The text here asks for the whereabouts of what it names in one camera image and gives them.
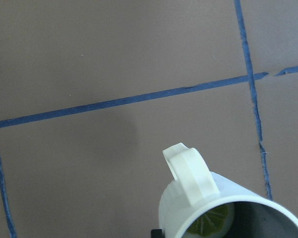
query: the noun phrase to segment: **blue tape strip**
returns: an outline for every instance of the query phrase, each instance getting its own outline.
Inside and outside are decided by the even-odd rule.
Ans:
[[[284,74],[288,74],[288,73],[298,73],[298,66],[285,68],[282,71],[280,71],[278,74],[276,74],[275,76],[284,75]]]
[[[267,75],[267,73],[265,72],[258,73],[254,75],[254,77],[256,79],[261,79],[265,75]],[[38,121],[38,120],[63,117],[63,116],[68,116],[72,114],[77,114],[77,113],[84,113],[84,112],[89,112],[89,111],[94,111],[94,110],[99,110],[104,108],[116,107],[116,106],[121,106],[125,104],[137,103],[137,102],[142,102],[142,101],[147,101],[147,100],[152,100],[157,98],[170,97],[170,96],[185,94],[185,93],[192,93],[196,91],[223,87],[223,86],[228,86],[228,85],[247,82],[247,81],[248,81],[247,76],[241,76],[236,78],[218,80],[218,81],[209,82],[209,83],[202,83],[193,87],[169,89],[169,90],[164,90],[164,91],[159,91],[154,93],[147,93],[147,94],[127,97],[127,98],[115,99],[115,100],[106,101],[106,102],[94,103],[94,104],[89,104],[84,106],[73,107],[73,108],[66,108],[66,109],[56,110],[52,112],[34,114],[34,115],[24,116],[20,118],[2,120],[0,121],[0,128],[12,126],[12,125],[24,124],[24,123]]]
[[[250,93],[251,93],[251,98],[252,98],[253,105],[254,105],[253,111],[254,111],[254,115],[255,115],[256,130],[257,130],[257,134],[258,134],[259,148],[260,148],[261,158],[262,158],[265,187],[266,187],[267,197],[270,200],[273,200],[272,189],[271,189],[270,179],[269,179],[269,172],[268,172],[268,167],[267,167],[267,163],[266,163],[266,151],[263,146],[262,125],[261,125],[261,120],[260,120],[260,116],[259,116],[259,112],[258,112],[257,92],[256,92],[256,88],[255,88],[255,79],[253,76],[253,66],[252,66],[252,60],[250,57],[250,51],[249,51],[249,46],[248,46],[248,42],[247,42],[247,35],[246,35],[246,28],[245,28],[245,24],[244,24],[243,12],[242,12],[240,0],[234,0],[234,4],[235,4],[235,10],[236,10],[236,16],[237,16],[240,36],[242,39],[244,59],[245,59],[245,64],[246,64],[246,69],[247,69],[247,75],[249,78]]]
[[[11,213],[10,213],[8,197],[7,197],[6,188],[5,188],[5,180],[4,180],[1,158],[0,158],[0,191],[1,191],[2,201],[3,201],[5,216],[6,216],[6,222],[8,225],[9,232],[10,232],[10,237],[17,238],[14,223],[13,223]]]

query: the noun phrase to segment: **lime slice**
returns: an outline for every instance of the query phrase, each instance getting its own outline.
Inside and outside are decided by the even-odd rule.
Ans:
[[[222,238],[234,220],[234,204],[217,206],[196,219],[182,238]]]

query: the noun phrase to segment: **cup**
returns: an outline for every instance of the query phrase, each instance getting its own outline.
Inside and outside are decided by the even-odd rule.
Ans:
[[[197,218],[228,203],[234,219],[224,238],[298,238],[298,219],[290,211],[210,172],[196,149],[179,143],[163,155],[174,177],[159,203],[165,238],[182,238]]]

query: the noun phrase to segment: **floor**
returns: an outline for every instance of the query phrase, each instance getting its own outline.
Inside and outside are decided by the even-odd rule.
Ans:
[[[298,0],[0,1],[0,238],[149,237],[178,142],[298,217]]]

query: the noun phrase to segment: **mug handle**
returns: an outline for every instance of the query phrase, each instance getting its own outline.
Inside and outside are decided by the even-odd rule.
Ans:
[[[163,151],[174,180],[181,187],[190,203],[196,202],[220,191],[200,153],[179,143]]]

